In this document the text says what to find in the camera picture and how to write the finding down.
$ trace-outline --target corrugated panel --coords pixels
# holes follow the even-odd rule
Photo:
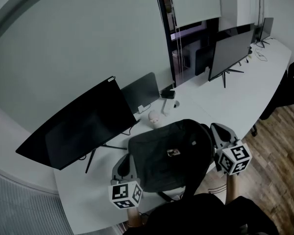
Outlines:
[[[0,235],[72,235],[59,195],[35,190],[0,175]],[[115,235],[113,228],[87,235]]]

